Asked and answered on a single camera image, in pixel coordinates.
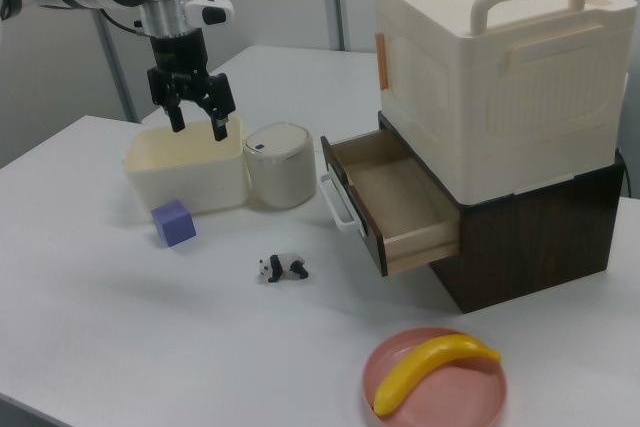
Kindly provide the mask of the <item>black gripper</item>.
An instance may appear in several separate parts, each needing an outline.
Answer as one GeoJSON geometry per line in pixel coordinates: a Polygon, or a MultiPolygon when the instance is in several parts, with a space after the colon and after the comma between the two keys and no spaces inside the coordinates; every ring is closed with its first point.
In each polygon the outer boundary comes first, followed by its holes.
{"type": "Polygon", "coordinates": [[[185,129],[181,100],[199,101],[211,120],[214,139],[226,139],[226,124],[236,110],[235,101],[224,73],[208,76],[202,30],[177,37],[152,37],[151,46],[156,63],[147,71],[151,99],[163,108],[172,130],[185,129]]]}

